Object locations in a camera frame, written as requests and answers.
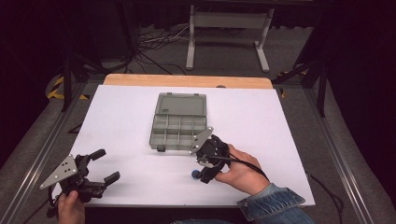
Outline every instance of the table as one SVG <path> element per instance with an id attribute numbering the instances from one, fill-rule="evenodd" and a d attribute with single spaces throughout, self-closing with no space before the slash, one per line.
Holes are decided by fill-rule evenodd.
<path id="1" fill-rule="evenodd" d="M 227 88 L 211 88 L 218 85 Z M 303 205 L 315 204 L 269 79 L 108 75 L 93 97 L 71 154 L 104 148 L 107 154 L 90 163 L 88 178 L 103 182 L 120 171 L 120 180 L 88 206 L 235 207 L 247 197 L 216 180 L 207 185 L 193 180 L 191 172 L 203 167 L 188 151 L 150 148 L 158 94 L 169 91 L 206 94 L 207 123 L 214 134 L 258 158 L 270 180 L 302 195 Z"/>

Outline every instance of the dark floor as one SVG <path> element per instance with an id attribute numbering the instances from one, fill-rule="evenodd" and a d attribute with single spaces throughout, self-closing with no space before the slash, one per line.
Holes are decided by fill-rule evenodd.
<path id="1" fill-rule="evenodd" d="M 271 69 L 269 74 L 262 72 L 256 52 L 252 47 L 254 36 L 257 33 L 249 30 L 245 30 L 238 35 L 228 35 L 220 30 L 201 32 L 197 36 L 195 64 L 192 71 L 185 70 L 188 42 L 184 39 L 180 39 L 162 49 L 151 49 L 144 53 L 174 74 L 274 78 L 279 72 L 291 70 L 310 32 L 311 29 L 300 28 L 270 30 L 264 45 L 264 52 Z M 176 64 L 178 67 L 169 65 L 169 63 Z M 104 63 L 105 66 L 111 64 L 113 63 L 108 61 Z M 157 65 L 146 63 L 139 65 L 135 60 L 130 63 L 128 69 L 127 73 L 164 74 L 164 71 Z M 97 86 L 102 82 L 102 79 L 92 76 L 89 83 L 84 86 L 83 93 L 89 94 L 92 100 Z M 345 205 L 342 214 L 344 223 L 396 223 L 396 213 L 390 199 L 371 173 L 359 149 L 350 137 L 337 104 L 332 97 L 331 88 L 328 88 L 326 95 L 325 121 L 328 124 L 327 128 L 332 133 L 337 149 L 343 155 L 347 167 L 356 180 L 356 187 L 360 193 L 358 196 L 363 202 L 359 206 L 354 203 L 356 195 L 351 195 L 350 190 L 347 189 L 348 184 L 343 177 L 343 173 L 337 168 L 328 137 L 318 121 L 317 111 L 311 106 L 309 97 L 307 97 L 307 94 L 312 92 L 315 94 L 316 89 L 307 91 L 299 86 L 293 86 L 292 88 L 291 85 L 288 85 L 285 86 L 284 90 L 284 97 L 279 97 L 279 100 L 283 106 L 303 166 L 308 173 L 317 177 L 329 190 L 343 200 Z M 47 192 L 39 190 L 38 186 L 70 151 L 76 135 L 67 133 L 67 131 L 83 122 L 91 100 L 77 100 L 67 115 L 65 113 L 61 114 L 62 100 L 50 100 L 47 108 L 37 118 L 31 130 L 24 136 L 0 171 L 0 198 L 2 199 L 0 201 L 0 214 L 4 215 L 2 221 L 5 221 L 2 223 L 7 223 L 7 220 L 22 223 L 47 199 Z M 43 146 L 48 145 L 48 137 L 54 135 L 52 129 L 57 125 L 56 122 L 60 116 L 67 118 L 64 118 L 64 125 L 56 134 L 57 137 L 50 139 L 53 140 L 51 147 L 45 148 L 45 151 L 50 152 L 48 159 L 43 161 L 41 169 L 33 169 L 33 171 L 37 171 L 36 179 L 25 179 L 26 176 L 30 175 L 32 164 L 35 164 L 36 157 Z M 26 185 L 29 182 L 31 183 L 30 189 L 26 191 L 20 189 L 21 184 Z M 339 223 L 338 214 L 330 196 L 317 182 L 309 179 L 309 183 L 317 205 L 304 208 L 305 212 L 316 223 Z M 29 223 L 56 223 L 55 218 L 46 218 L 47 208 L 46 205 L 40 209 L 30 219 Z M 369 214 L 365 220 L 361 218 L 360 209 Z M 113 216 L 122 216 L 124 213 L 139 214 L 134 209 L 125 212 L 121 210 L 114 212 L 106 209 L 90 209 L 87 220 L 91 223 L 114 222 L 111 221 L 114 220 Z M 142 223 L 137 221 L 138 218 L 135 221 L 130 216 L 128 218 L 126 220 L 119 217 L 118 222 Z M 153 219 L 148 217 L 146 223 L 154 223 L 151 220 Z"/>

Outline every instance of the hand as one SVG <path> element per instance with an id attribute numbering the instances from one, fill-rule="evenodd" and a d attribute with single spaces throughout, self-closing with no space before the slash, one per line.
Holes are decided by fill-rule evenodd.
<path id="1" fill-rule="evenodd" d="M 58 202 L 59 224 L 84 224 L 84 203 L 78 198 L 78 192 L 73 190 L 66 195 L 62 194 Z"/>
<path id="2" fill-rule="evenodd" d="M 235 149 L 233 145 L 228 146 L 230 148 L 230 153 L 236 158 L 241 161 L 250 162 L 261 169 L 256 158 L 250 156 L 246 152 Z M 230 170 L 227 173 L 219 173 L 216 175 L 215 179 L 250 195 L 259 193 L 270 184 L 263 175 L 247 167 L 245 164 L 236 161 L 231 162 Z"/>

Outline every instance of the gray carpet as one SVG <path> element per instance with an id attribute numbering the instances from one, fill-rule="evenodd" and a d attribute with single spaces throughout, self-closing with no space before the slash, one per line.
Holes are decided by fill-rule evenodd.
<path id="1" fill-rule="evenodd" d="M 162 49 L 152 49 L 144 53 L 174 74 L 182 74 L 182 72 L 180 68 L 169 65 L 169 63 L 178 65 L 188 75 L 274 78 L 279 72 L 289 71 L 292 68 L 310 32 L 310 29 L 299 28 L 281 28 L 269 31 L 264 45 L 264 52 L 271 69 L 269 74 L 262 72 L 256 51 L 252 47 L 254 37 L 258 36 L 258 33 L 250 30 L 245 30 L 239 35 L 229 35 L 220 30 L 202 31 L 196 38 L 195 64 L 192 71 L 185 70 L 188 42 L 184 39 L 180 39 Z M 117 62 L 110 63 L 107 61 L 104 65 L 111 66 L 115 63 Z M 157 65 L 142 63 L 142 66 L 134 60 L 128 66 L 129 73 L 165 74 Z M 84 94 L 93 97 L 100 83 L 100 79 L 91 79 L 85 87 Z M 320 179 L 328 189 L 343 199 L 345 204 L 344 223 L 360 223 L 356 210 L 349 200 L 342 178 L 334 165 L 326 137 L 315 119 L 315 111 L 309 106 L 304 90 L 300 88 L 285 89 L 285 97 L 279 99 L 305 170 Z M 36 181 L 35 187 L 32 192 L 28 192 L 29 197 L 26 202 L 21 204 L 21 211 L 17 214 L 16 223 L 22 223 L 46 200 L 47 192 L 39 190 L 38 186 L 70 151 L 76 135 L 67 133 L 67 131 L 84 120 L 90 102 L 91 100 L 78 100 L 73 107 L 52 148 L 51 155 Z M 61 114 L 62 106 L 62 100 L 50 100 L 47 108 L 37 118 L 31 130 L 24 136 L 1 169 L 1 215 L 7 211 L 24 177 L 28 175 L 35 157 L 46 143 L 56 119 Z M 331 88 L 328 88 L 327 91 L 325 112 L 334 141 L 345 156 L 356 178 L 361 190 L 361 197 L 367 205 L 373 223 L 396 223 L 396 213 L 389 197 L 371 173 L 370 168 L 350 137 L 337 104 L 332 98 Z M 317 205 L 304 208 L 305 212 L 316 223 L 339 223 L 335 206 L 329 195 L 312 179 L 309 180 L 309 183 Z M 40 209 L 28 223 L 56 223 L 55 218 L 46 218 L 46 212 L 47 206 Z"/>

